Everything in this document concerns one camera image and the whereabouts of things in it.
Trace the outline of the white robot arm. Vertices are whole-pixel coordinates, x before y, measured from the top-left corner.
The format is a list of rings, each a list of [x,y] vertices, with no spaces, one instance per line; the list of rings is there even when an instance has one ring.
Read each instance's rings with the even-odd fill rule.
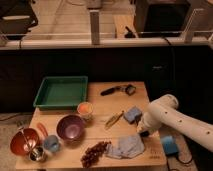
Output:
[[[179,112],[178,106],[177,98],[171,94],[153,100],[142,115],[137,132],[153,134],[165,124],[213,152],[213,125]]]

